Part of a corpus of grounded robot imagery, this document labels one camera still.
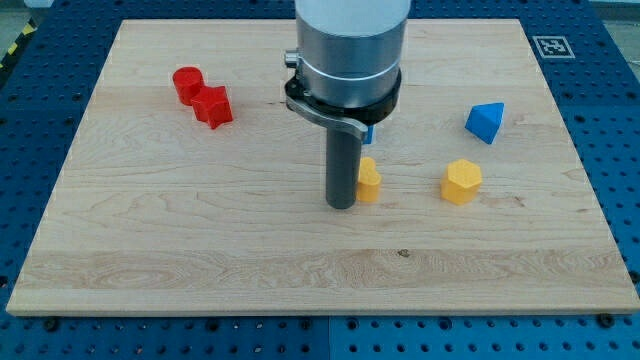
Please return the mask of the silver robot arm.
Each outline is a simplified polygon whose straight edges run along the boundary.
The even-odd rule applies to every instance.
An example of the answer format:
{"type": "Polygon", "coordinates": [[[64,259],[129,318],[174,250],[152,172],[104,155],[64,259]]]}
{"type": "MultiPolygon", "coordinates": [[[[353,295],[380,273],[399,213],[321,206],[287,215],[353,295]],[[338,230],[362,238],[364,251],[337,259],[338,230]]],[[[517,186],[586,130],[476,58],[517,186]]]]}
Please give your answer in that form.
{"type": "Polygon", "coordinates": [[[284,55],[303,89],[361,108],[394,90],[410,0],[296,0],[297,47],[284,55]]]}

